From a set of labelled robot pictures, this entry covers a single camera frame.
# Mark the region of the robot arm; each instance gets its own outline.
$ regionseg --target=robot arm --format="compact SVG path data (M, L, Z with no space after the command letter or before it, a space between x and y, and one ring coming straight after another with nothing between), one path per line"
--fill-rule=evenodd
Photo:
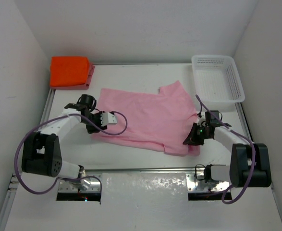
M219 111L211 111L219 117ZM188 137L183 144L203 145L205 139L215 139L231 152L230 166L207 165L204 170L205 182L228 181L234 187L243 187L250 173L251 166L248 161L252 158L252 148L245 139L236 136L226 127L205 112L205 120L194 123ZM266 145L255 143L256 164L249 187L269 187L271 185L271 172L268 149Z
M60 114L63 119L54 121L38 132L33 132L24 142L22 156L23 172L45 175L50 177L80 178L83 167L62 160L60 142L80 123L86 124L89 134L99 132L94 126L83 120L83 115L92 121L101 130L107 129L107 125L116 124L117 119L112 112L98 112L92 114L96 106L96 100L89 95L82 95L77 103L69 103Z

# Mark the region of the orange towel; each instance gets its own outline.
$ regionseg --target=orange towel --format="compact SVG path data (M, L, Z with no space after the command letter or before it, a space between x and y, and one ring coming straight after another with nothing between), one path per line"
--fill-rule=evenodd
M51 60L52 89L88 89L94 66L87 57L57 56Z

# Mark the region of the purple cable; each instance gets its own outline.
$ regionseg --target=purple cable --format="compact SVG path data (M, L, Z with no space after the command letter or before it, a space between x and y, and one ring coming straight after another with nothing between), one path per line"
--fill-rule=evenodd
M37 192L37 191L34 191L34 190L30 189L30 188L24 183L24 181L21 179L21 175L20 175L19 169L18 169L18 156L19 156L19 153L20 153L20 150L21 150L21 147L22 147L23 143L25 142L25 140L29 137L29 135L30 135L31 133L33 133L34 131L36 131L36 130L39 129L40 127L42 127L42 126L44 126L44 125L46 125L46 124L48 124L48 123L54 122L54 121L56 121L56 120L64 119L64 118L69 117L69 116L79 116L79 117L81 117L82 119L84 119L86 122L88 122L89 124L91 124L93 127L95 127L96 129L98 129L99 131L101 131L101 132L103 132L103 133L105 133L105 134L107 134L107 135L118 136L118 135L123 134L123 133L126 131L126 129L127 129L127 127L128 127L128 120L127 120L127 118L126 118L122 113L120 113L120 112L115 112L115 111L114 111L114 113L117 113L117 114L121 115L121 116L125 119L125 122L126 122L125 128L124 128L121 132L119 132L119 133L109 133L109 132L107 132L107 131L104 131L104 130L102 130L101 128L99 128L98 126L96 126L92 121L90 121L90 120L89 120L88 118L86 118L84 115L77 114L77 113L68 114L68 115L66 115L66 116L64 115L64 116L60 116L60 117L57 117L57 118L54 118L54 119L50 119L50 120L48 120L48 121L46 121L46 122L44 122L44 123L42 123L42 124L40 124L40 125L34 127L33 129L31 129L31 130L23 137L23 139L20 141L20 143L19 143L19 145L18 145L18 147L17 147L16 153L15 153L15 158L14 158L14 170L15 170L15 173L16 173L16 177L17 177L19 183L22 185L22 187L24 187L25 190L27 190L28 192L30 192L30 193L32 193L32 194L35 194L35 195L42 195L42 194L45 194L45 193L50 192L50 191L54 188L54 186L56 185L56 182L58 181L58 179L60 179L60 178L57 177L57 178L55 179L54 183L51 185L50 188L48 188L48 189L46 189L46 190L44 190L44 191L41 191L41 192ZM80 178L80 179L65 179L65 180L81 180L81 179L84 179L84 178Z
M199 98L198 95L196 95L196 98L197 98L197 100L199 101L199 103L201 104L201 106L203 106L221 125L223 125L223 126L226 127L227 129L229 129L229 127L228 127L226 124L224 124L218 117L216 117L216 116L203 104L203 102L200 100L200 98ZM254 147L254 145L253 145L253 142L252 142L249 138L247 138L247 137L245 137L245 136L243 136L243 135L241 135L241 134L239 134L238 132L235 132L235 131L233 131L233 130L230 130L230 132L233 133L233 134L235 134L236 136L239 136L239 137L245 139L246 141L248 141L248 142L250 143L250 145L251 145L251 147L252 147L252 163L251 163L250 173L248 174L248 177L247 177L247 179L246 179L246 182L245 182L245 184L244 184L242 190L240 191L240 193L239 193L234 199L232 199L231 201L225 201L226 193L227 193L230 189L232 189L232 188L234 187L232 184L231 184L226 190L223 190L223 191L221 191L221 192L215 192L215 193L214 193L214 194L223 193L223 195L222 195L222 202L223 202L224 204L227 204L227 205L233 204L233 203L235 203L236 201L238 201L238 200L242 197L242 195L245 193L246 189L248 188L248 185L250 184L251 179L252 179L252 176L253 176L254 167L255 167L255 156L256 156L255 147Z

